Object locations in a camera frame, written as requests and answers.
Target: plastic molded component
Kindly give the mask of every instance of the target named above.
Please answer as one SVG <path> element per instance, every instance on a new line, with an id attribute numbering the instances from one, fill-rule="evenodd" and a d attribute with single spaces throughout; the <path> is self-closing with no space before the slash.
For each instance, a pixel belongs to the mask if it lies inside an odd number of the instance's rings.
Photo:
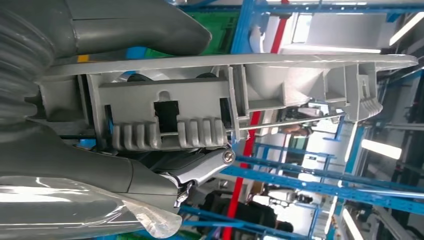
<path id="1" fill-rule="evenodd" d="M 86 76 L 103 147 L 110 106 L 116 148 L 178 150 L 223 146 L 226 131 L 240 140 L 251 112 L 300 106 L 311 98 L 344 110 L 350 121 L 372 117 L 382 109 L 376 72 L 416 64 L 408 55 L 214 55 L 56 66 L 44 81 Z M 153 81 L 125 82 L 127 71 Z M 217 77 L 196 78 L 209 72 Z M 163 93 L 168 98 L 161 100 Z M 228 99 L 231 129 L 222 124 L 222 98 Z M 160 101 L 178 102 L 177 131 L 160 131 L 154 109 Z"/>

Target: plastic sheet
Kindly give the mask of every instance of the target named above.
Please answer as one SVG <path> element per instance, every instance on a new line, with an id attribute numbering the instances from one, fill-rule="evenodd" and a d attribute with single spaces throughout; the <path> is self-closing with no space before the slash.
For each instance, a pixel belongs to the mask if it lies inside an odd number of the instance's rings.
<path id="1" fill-rule="evenodd" d="M 0 177 L 0 239 L 82 239 L 146 229 L 167 238 L 179 215 L 65 178 Z"/>

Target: gray plastic housing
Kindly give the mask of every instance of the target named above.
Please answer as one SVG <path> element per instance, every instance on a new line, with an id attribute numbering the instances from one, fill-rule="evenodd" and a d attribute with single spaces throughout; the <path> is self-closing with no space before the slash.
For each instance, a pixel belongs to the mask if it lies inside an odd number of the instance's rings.
<path id="1" fill-rule="evenodd" d="M 38 94 L 35 80 L 56 58 L 134 46 L 197 55 L 210 40 L 204 27 L 163 0 L 0 1 L 0 176 L 66 178 L 176 212 L 174 183 L 136 161 L 65 145 L 47 126 L 27 120 L 37 108 L 25 97 Z M 3 210 L 7 207 L 0 204 L 3 218 L 18 223 L 42 217 L 37 209 L 19 214 Z M 49 211 L 48 202 L 42 207 L 49 218 L 63 217 Z M 128 231 L 122 217 L 109 229 L 88 228 L 85 236 Z M 8 235 L 0 233 L 0 238 Z"/>

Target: screw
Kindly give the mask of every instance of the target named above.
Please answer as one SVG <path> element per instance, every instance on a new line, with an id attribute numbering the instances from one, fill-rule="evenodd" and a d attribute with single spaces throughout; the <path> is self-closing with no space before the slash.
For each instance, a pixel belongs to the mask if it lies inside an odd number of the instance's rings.
<path id="1" fill-rule="evenodd" d="M 235 157 L 234 152 L 231 150 L 227 150 L 223 156 L 224 163 L 227 163 L 227 164 L 232 163 L 234 161 L 234 157 Z"/>

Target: red vertical beam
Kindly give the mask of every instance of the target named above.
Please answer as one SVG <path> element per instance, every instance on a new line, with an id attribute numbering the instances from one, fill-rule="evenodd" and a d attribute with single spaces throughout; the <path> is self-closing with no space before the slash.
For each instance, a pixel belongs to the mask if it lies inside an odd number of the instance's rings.
<path id="1" fill-rule="evenodd" d="M 288 0 L 281 0 L 281 3 L 282 4 L 288 4 L 289 1 Z M 272 54 L 278 54 L 279 51 L 280 51 L 280 45 L 281 45 L 281 41 L 283 39 L 284 28 L 286 27 L 286 23 L 287 23 L 287 19 L 285 19 L 285 18 L 280 19 L 278 27 L 277 27 L 277 31 L 275 33 L 274 42 L 272 43 L 272 47 L 271 47 L 271 53 Z M 255 111 L 252 114 L 250 125 L 259 124 L 260 118 L 261 118 L 261 112 Z M 253 147 L 254 147 L 254 144 L 255 144 L 255 133 L 256 133 L 255 129 L 249 130 L 250 138 L 248 140 L 246 140 L 246 144 L 245 144 L 244 150 L 243 150 L 243 156 L 250 157 L 252 155 Z M 248 165 L 246 163 L 242 163 L 240 165 L 240 167 L 247 168 Z M 235 180 L 234 191 L 232 192 L 231 201 L 229 203 L 228 212 L 227 212 L 227 217 L 229 217 L 229 218 L 234 218 L 236 216 L 237 205 L 238 205 L 238 202 L 239 202 L 239 197 L 240 197 L 240 192 L 242 190 L 242 186 L 243 186 L 243 178 L 237 177 L 237 179 Z M 231 232 L 232 232 L 231 227 L 224 228 L 224 231 L 223 231 L 223 234 L 222 234 L 222 239 L 223 240 L 231 240 Z"/>
<path id="2" fill-rule="evenodd" d="M 261 118 L 261 112 L 255 111 L 252 114 L 250 125 L 257 125 Z M 253 146 L 255 144 L 255 129 L 249 130 L 250 138 L 246 140 L 246 144 L 244 145 L 243 156 L 250 157 L 253 152 Z M 248 165 L 246 163 L 240 164 L 241 168 L 247 168 Z M 234 191 L 232 192 L 231 201 L 229 202 L 227 217 L 234 218 L 236 216 L 237 205 L 239 203 L 240 192 L 242 191 L 243 186 L 243 178 L 237 177 L 235 180 Z M 224 232 L 222 234 L 223 240 L 231 240 L 231 227 L 224 228 Z"/>

